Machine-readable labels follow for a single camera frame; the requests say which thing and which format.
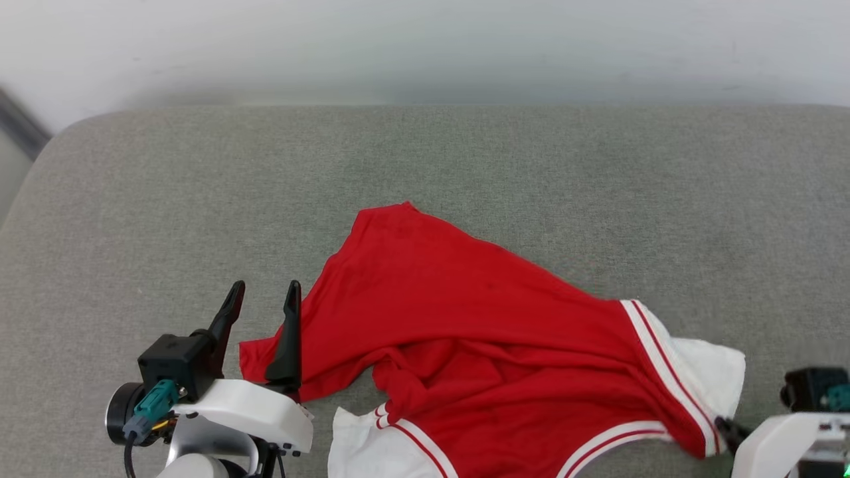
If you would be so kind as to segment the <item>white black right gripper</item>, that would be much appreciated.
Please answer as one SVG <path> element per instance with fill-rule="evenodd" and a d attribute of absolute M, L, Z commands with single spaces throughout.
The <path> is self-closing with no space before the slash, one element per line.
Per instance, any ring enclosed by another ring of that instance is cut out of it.
<path fill-rule="evenodd" d="M 734 455 L 730 478 L 850 478 L 850 414 L 771 416 L 754 431 L 718 416 Z"/>

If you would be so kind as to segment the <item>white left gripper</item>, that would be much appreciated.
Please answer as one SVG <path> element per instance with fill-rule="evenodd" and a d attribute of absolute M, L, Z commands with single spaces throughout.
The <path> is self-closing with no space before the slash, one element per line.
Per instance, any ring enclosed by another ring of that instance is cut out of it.
<path fill-rule="evenodd" d="M 216 378 L 224 378 L 226 348 L 245 293 L 245 281 L 234 282 L 209 326 L 210 369 Z M 200 453 L 258 459 L 254 439 L 310 452 L 313 416 L 294 402 L 301 388 L 301 284 L 296 279 L 286 292 L 280 338 L 264 378 L 268 388 L 242 379 L 216 379 L 197 402 L 176 405 L 176 457 Z"/>

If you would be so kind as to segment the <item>red white-trimmed jersey garment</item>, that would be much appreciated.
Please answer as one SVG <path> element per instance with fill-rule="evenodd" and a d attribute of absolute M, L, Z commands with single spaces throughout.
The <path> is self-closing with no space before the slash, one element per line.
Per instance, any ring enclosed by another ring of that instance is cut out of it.
<path fill-rule="evenodd" d="M 726 450 L 740 351 L 674 338 L 410 203 L 365 209 L 301 306 L 301 399 L 365 369 L 386 402 L 338 409 L 329 478 L 576 478 L 642 439 Z"/>

